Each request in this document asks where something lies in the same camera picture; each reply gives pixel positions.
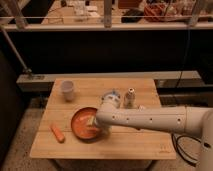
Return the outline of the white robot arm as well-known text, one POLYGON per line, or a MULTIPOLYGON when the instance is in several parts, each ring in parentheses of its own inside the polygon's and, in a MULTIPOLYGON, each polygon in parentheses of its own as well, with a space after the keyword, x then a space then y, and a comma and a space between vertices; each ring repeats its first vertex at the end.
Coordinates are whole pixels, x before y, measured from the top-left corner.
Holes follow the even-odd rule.
POLYGON ((105 102, 95 116, 87 121, 87 126, 124 126, 200 138, 196 171, 213 169, 213 108, 176 106, 120 109, 112 103, 105 102))

